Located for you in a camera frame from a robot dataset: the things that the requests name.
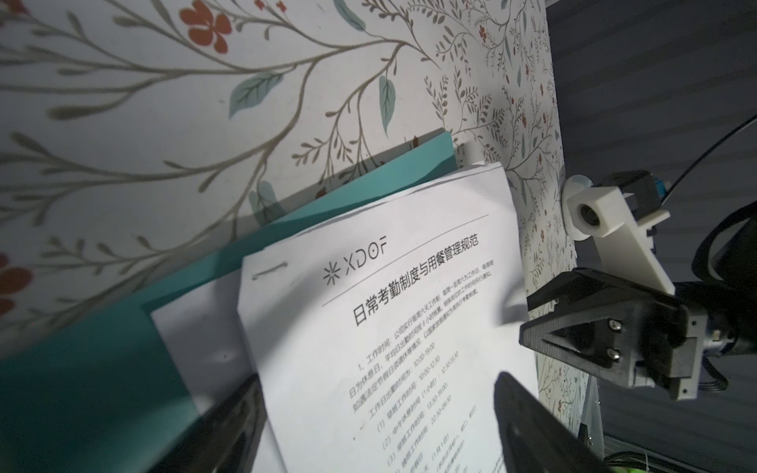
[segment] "black cable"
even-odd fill
[[[657,456],[644,455],[639,452],[617,452],[612,455],[608,455],[604,459],[607,466],[621,466],[625,468],[636,468],[640,470],[646,470],[648,468],[649,473],[669,473],[670,471],[676,471],[677,473],[691,473],[688,468],[670,463]]]
[[[702,358],[702,367],[707,371],[708,375],[712,376],[712,381],[700,382],[700,391],[716,393],[728,389],[728,379],[712,365],[706,356]]]
[[[715,143],[713,146],[710,147],[709,150],[705,151],[702,156],[695,159],[694,162],[691,163],[688,168],[686,168],[684,173],[681,174],[678,177],[678,179],[675,180],[675,182],[673,182],[673,185],[670,187],[670,189],[668,189],[665,195],[662,196],[662,201],[660,204],[661,205],[665,204],[665,202],[670,198],[670,194],[673,193],[675,188],[681,183],[682,180],[684,180],[684,177],[686,177],[688,173],[690,173],[694,169],[694,167],[696,167],[696,165],[699,164],[699,162],[701,162],[704,158],[708,157],[718,146],[725,143],[731,136],[736,135],[738,132],[745,129],[747,126],[751,125],[755,121],[757,121],[757,115],[754,115],[753,117],[749,118],[746,122],[741,123],[739,126],[732,129],[730,133],[728,133],[723,138],[720,138],[717,143]]]

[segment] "white paper sheet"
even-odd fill
[[[504,470],[494,382],[537,391],[517,228],[496,164],[245,258],[239,315],[287,471]]]
[[[255,373],[236,312],[240,274],[208,282],[151,314],[201,415]]]

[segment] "teal binder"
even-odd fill
[[[333,216],[456,169],[449,133],[0,361],[0,471],[145,471],[199,414],[150,312]]]

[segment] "teal leaf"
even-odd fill
[[[242,81],[232,90],[232,96],[229,99],[229,118],[240,110],[258,105],[283,79],[282,73],[264,72]]]
[[[381,108],[381,122],[384,123],[384,133],[387,133],[386,129],[394,113],[394,101],[396,99],[397,94],[394,92],[394,84],[386,76],[379,77],[378,105]]]
[[[366,30],[365,22],[347,7],[344,0],[334,0],[334,6],[336,7],[336,11],[339,12],[341,17],[344,18],[344,21],[348,22],[350,26],[358,31]]]
[[[260,192],[259,194],[252,191],[248,198],[253,215],[261,227],[286,214],[284,208],[276,200],[276,193],[273,191],[270,182],[260,181],[257,190]]]
[[[510,61],[512,66],[512,57],[510,56],[510,42],[507,41],[507,33],[505,33],[505,49],[507,50],[507,60]]]
[[[525,193],[525,181],[521,179],[521,197],[523,198],[523,204],[528,204],[528,199]]]

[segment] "horizontal line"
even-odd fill
[[[639,70],[670,61],[679,56],[721,42],[724,39],[755,29],[757,29],[757,15],[755,15],[755,12],[742,13],[719,24],[711,25],[686,36],[676,38],[664,45],[642,51],[616,64],[600,70],[590,71],[582,77],[564,82],[562,85],[557,86],[557,95],[565,97],[578,92],[584,92],[605,82],[629,76]]]
[[[345,290],[344,292],[342,292],[342,293],[340,293],[340,294],[337,294],[337,295],[336,295],[336,296],[334,296],[334,297],[333,297],[332,299],[329,299],[329,300],[327,300],[327,301],[326,301],[326,302],[325,302],[325,303],[324,303],[324,304],[323,304],[323,305],[322,305],[321,307],[326,307],[326,306],[327,306],[327,305],[329,305],[329,304],[330,304],[330,303],[331,303],[332,301],[336,300],[337,298],[339,298],[339,297],[341,297],[341,296],[345,295],[345,294],[346,294],[347,292],[351,291],[351,290],[352,290],[352,289],[353,289],[353,288],[354,288],[355,286],[357,286],[358,284],[362,283],[362,282],[363,282],[363,281],[365,281],[366,279],[368,279],[368,278],[370,278],[371,276],[375,275],[375,274],[376,274],[377,272],[379,272],[379,271],[381,271],[382,269],[384,269],[385,267],[387,267],[387,266],[391,265],[391,264],[392,264],[392,263],[394,263],[395,261],[397,261],[397,260],[399,260],[399,259],[401,259],[401,258],[404,258],[404,257],[406,257],[407,255],[411,254],[411,253],[412,253],[413,251],[417,250],[417,249],[418,249],[418,248],[420,248],[421,246],[423,246],[423,245],[425,245],[425,244],[429,244],[429,243],[431,243],[432,241],[434,241],[435,239],[437,239],[437,238],[439,238],[439,237],[441,237],[441,236],[443,236],[443,235],[446,235],[447,233],[449,233],[449,232],[452,232],[453,230],[457,230],[457,229],[458,229],[458,228],[460,228],[461,226],[466,226],[466,225],[468,225],[469,223],[473,223],[473,222],[475,222],[476,220],[480,220],[480,219],[483,219],[483,218],[484,218],[484,217],[486,217],[486,216],[489,216],[489,214],[487,213],[486,215],[482,215],[482,216],[480,216],[480,217],[479,217],[479,218],[477,218],[477,219],[473,219],[473,220],[471,220],[470,222],[465,222],[465,223],[463,223],[463,224],[461,224],[461,225],[458,225],[458,226],[456,226],[456,227],[455,227],[455,228],[453,228],[453,229],[449,229],[449,230],[447,230],[447,231],[446,231],[446,232],[444,232],[444,233],[441,233],[441,234],[439,234],[439,235],[436,235],[436,236],[435,236],[435,237],[433,237],[433,238],[432,238],[431,240],[428,240],[428,241],[427,241],[426,243],[421,243],[421,244],[419,244],[418,246],[416,246],[416,247],[415,247],[415,248],[413,248],[412,250],[408,251],[408,252],[407,252],[407,253],[405,253],[404,255],[402,255],[402,256],[400,256],[400,257],[397,257],[397,258],[394,258],[394,259],[393,259],[392,261],[390,261],[389,263],[386,263],[386,264],[385,264],[384,266],[382,266],[382,267],[378,268],[378,269],[377,269],[376,271],[374,271],[374,272],[370,273],[370,274],[369,274],[368,276],[366,276],[365,278],[363,278],[363,279],[359,280],[358,282],[356,282],[355,284],[351,285],[351,286],[350,286],[349,288],[347,288],[347,289],[346,289],[346,290]]]
[[[645,20],[649,20],[650,18],[653,18],[659,14],[661,14],[663,11],[670,9],[671,7],[678,6],[684,3],[684,0],[670,0],[669,2],[662,3],[660,5],[655,6],[654,8],[651,8],[647,11],[644,11],[636,16],[633,16],[631,18],[628,18],[625,21],[622,21],[621,23],[616,23],[614,25],[609,25],[609,28],[606,30],[603,30],[597,34],[594,34],[592,36],[589,36],[583,41],[580,41],[572,46],[569,46],[565,49],[561,49],[560,51],[556,51],[552,54],[553,61],[557,62],[558,60],[564,58],[565,56],[568,56],[570,54],[573,54],[576,51],[580,51],[583,48],[586,48],[589,45],[592,45],[596,42],[601,41],[602,39],[607,39],[610,36],[614,36],[622,31],[627,30],[628,28],[632,26],[636,26],[639,23],[644,22]]]
[[[646,132],[640,135],[628,136],[626,138],[620,138],[607,143],[601,143],[599,145],[587,146],[585,148],[570,150],[571,155],[597,153],[600,151],[609,151],[614,148],[620,148],[626,145],[632,145],[634,143],[648,142],[660,138],[668,138],[674,135],[680,135],[683,133],[696,132],[703,129],[709,129],[715,126],[733,125],[736,126],[743,122],[744,119],[753,115],[757,109],[740,110],[733,114],[722,115],[720,117],[706,118],[692,123],[685,123],[684,125],[671,126],[669,128],[658,129],[653,132]]]
[[[661,409],[665,409],[665,410],[672,411],[672,412],[677,412],[677,413],[679,413],[681,415],[685,415],[686,417],[693,415],[693,416],[699,417],[700,419],[705,420],[705,421],[719,422],[719,423],[722,423],[722,424],[730,425],[731,427],[734,427],[734,428],[744,428],[744,429],[749,430],[749,431],[751,431],[751,430],[753,430],[755,428],[754,425],[746,424],[744,422],[731,421],[731,420],[728,420],[728,419],[723,419],[723,418],[717,417],[715,415],[705,414],[703,412],[700,412],[700,411],[697,411],[697,410],[694,410],[694,409],[685,409],[683,407],[675,406],[673,404],[673,402],[671,402],[670,400],[666,400],[665,402],[662,402],[662,401],[658,401],[658,400],[654,400],[654,399],[649,399],[649,398],[644,397],[644,396],[638,396],[636,394],[632,394],[630,392],[626,392],[626,390],[623,390],[621,394],[619,394],[619,393],[614,393],[614,394],[616,394],[616,397],[613,397],[612,400],[606,400],[605,399],[605,403],[603,404],[603,406],[610,406],[610,409],[612,409],[612,403],[613,403],[613,401],[619,401],[621,397],[630,397],[631,399],[635,400],[636,402],[653,404],[653,405],[655,405],[655,406],[657,406],[657,407],[659,407]]]
[[[727,371],[720,370],[720,373],[728,378],[729,380],[735,379],[744,383],[749,384],[757,384],[757,376],[749,376],[749,375],[740,375],[738,373],[729,373]]]
[[[679,194],[673,195],[670,202],[690,203],[690,202],[712,202],[724,199],[735,199],[741,197],[752,197],[757,195],[757,188],[723,190],[717,192],[697,192],[696,194]]]
[[[667,429],[670,429],[670,430],[674,430],[676,428],[684,428],[685,427],[683,425],[662,422],[662,421],[659,421],[658,419],[652,419],[650,417],[640,417],[640,413],[639,412],[631,412],[631,411],[627,411],[626,409],[621,409],[619,407],[608,406],[607,402],[605,402],[605,404],[602,406],[602,408],[603,408],[603,410],[608,409],[608,410],[612,410],[612,411],[618,412],[621,415],[626,415],[628,417],[632,417],[637,422],[646,423],[647,427],[649,427],[650,425],[660,425],[663,428],[667,428]],[[644,428],[644,431],[647,432],[647,433],[650,432],[651,430],[653,430],[653,429]],[[733,448],[734,450],[739,450],[741,452],[746,452],[746,453],[751,453],[752,452],[752,448],[751,447],[744,446],[744,445],[736,445],[734,443],[727,442],[726,440],[720,440],[720,439],[717,439],[717,438],[713,438],[711,436],[711,434],[709,434],[709,433],[704,434],[704,433],[699,433],[699,432],[682,431],[682,430],[678,430],[677,433],[678,434],[690,435],[691,437],[695,437],[695,438],[700,438],[700,439],[706,441],[707,443],[718,443],[718,444],[720,444],[720,445],[722,445],[724,447],[730,447],[730,448]]]
[[[712,154],[704,161],[697,164],[697,166],[713,166],[716,164],[730,163],[732,161],[741,161],[748,159],[755,159],[757,157],[757,149],[749,149],[745,151],[734,151],[732,153]],[[674,163],[659,163],[650,164],[644,166],[646,171],[652,174],[664,173],[667,171],[683,171],[689,165],[691,165],[693,159],[685,161],[675,161]]]
[[[642,447],[640,445],[637,445],[633,442],[629,442],[626,440],[621,440],[617,437],[614,437],[609,434],[605,434],[605,448],[607,448],[608,445],[615,444],[616,447],[618,447],[615,452],[627,452],[629,450],[631,451],[639,451],[642,453],[649,453],[650,456],[655,457],[657,459],[665,460],[666,462],[678,464],[679,466],[683,466],[689,470],[691,470],[691,473],[708,473],[706,470],[703,470],[701,468],[698,468],[694,465],[691,465],[690,463],[684,463],[681,461],[678,461],[676,459],[671,458],[670,456],[665,455],[664,453],[658,453],[654,450],[650,450],[648,448]]]
[[[679,227],[664,227],[664,226],[657,226],[657,235],[702,235],[702,238],[700,240],[704,240],[704,235],[709,234],[713,228],[715,228],[715,223],[712,225],[701,225],[701,226],[679,226]]]
[[[613,428],[614,429],[618,429],[618,430],[626,431],[627,434],[626,435],[620,435],[620,436],[618,436],[617,434],[613,434],[612,433],[612,429]],[[630,433],[631,435],[633,435],[633,434],[643,435],[644,436],[644,440],[652,440],[652,439],[654,439],[654,443],[655,443],[656,446],[659,446],[661,444],[667,444],[667,445],[669,445],[671,447],[674,447],[675,449],[678,449],[678,450],[680,450],[682,452],[692,453],[693,455],[699,456],[702,459],[708,460],[711,463],[711,465],[708,468],[706,468],[704,465],[701,465],[701,463],[696,462],[696,463],[699,463],[699,468],[704,468],[704,469],[708,469],[709,470],[709,469],[712,469],[713,465],[719,465],[719,466],[729,466],[730,469],[728,469],[727,471],[743,471],[744,473],[750,473],[750,472],[752,472],[751,469],[745,468],[745,466],[743,464],[737,464],[737,463],[732,463],[732,462],[725,461],[723,457],[712,458],[709,455],[707,455],[705,453],[702,453],[701,450],[690,449],[686,445],[679,445],[678,443],[671,442],[670,440],[667,440],[667,439],[670,438],[669,436],[658,437],[658,436],[654,435],[655,431],[639,432],[639,431],[636,431],[636,430],[634,430],[632,428],[625,427],[624,425],[606,425],[605,428],[604,428],[604,431],[605,431],[605,435],[611,435],[611,436],[616,437],[616,438],[620,438],[620,437],[629,438],[628,433]],[[649,450],[650,452],[653,452],[653,453],[654,452],[658,452],[658,455],[660,455],[662,457],[665,457],[665,456],[670,457],[670,458],[672,458],[675,461],[680,462],[680,463],[686,464],[687,462],[688,463],[692,463],[693,462],[692,461],[693,459],[690,456],[688,456],[688,455],[686,455],[687,462],[684,462],[684,461],[682,461],[680,459],[675,458],[670,453],[659,453],[659,450],[653,450],[653,449],[650,449],[649,447],[641,447],[641,448],[644,448],[645,450]],[[751,459],[747,460],[747,458],[745,458],[744,460],[745,461],[749,461],[748,466],[752,465],[752,460]]]
[[[657,260],[660,263],[670,263],[670,264],[691,264],[691,260],[694,258],[693,255],[691,257],[661,257],[659,255],[656,255],[656,256],[657,256]],[[579,255],[578,259],[581,261],[589,261],[592,263],[602,262],[600,257],[582,257],[581,255]]]
[[[616,107],[608,108],[596,112],[595,114],[587,115],[585,117],[576,117],[572,120],[566,120],[564,123],[560,122],[560,128],[565,130],[573,126],[584,125],[596,120],[601,120],[612,115],[624,114],[642,107],[658,104],[663,101],[670,100],[672,98],[682,98],[688,94],[698,92],[700,90],[712,89],[717,86],[722,86],[739,79],[748,79],[757,75],[757,64],[745,67],[743,69],[735,70],[722,76],[713,77],[711,79],[689,84],[688,86],[682,86],[677,89],[667,90],[658,94],[651,95],[647,98],[642,98],[637,101],[632,101],[627,104],[618,105]]]
[[[700,392],[700,397],[706,397],[710,400],[716,400],[719,402],[722,402],[724,404],[738,404],[739,406],[746,407],[747,409],[757,409],[757,403],[749,402],[741,399],[737,399],[733,396],[728,396],[729,391],[725,391],[724,393],[707,393],[707,392]]]
[[[563,11],[561,14],[554,14],[551,16],[551,18],[548,16],[547,23],[549,24],[550,29],[552,29],[558,23],[561,23],[569,19],[570,17],[574,17],[575,15],[581,13],[583,10],[593,7],[599,2],[600,0],[586,0],[585,2],[582,2],[581,4],[579,4],[578,6],[571,8],[570,10]]]

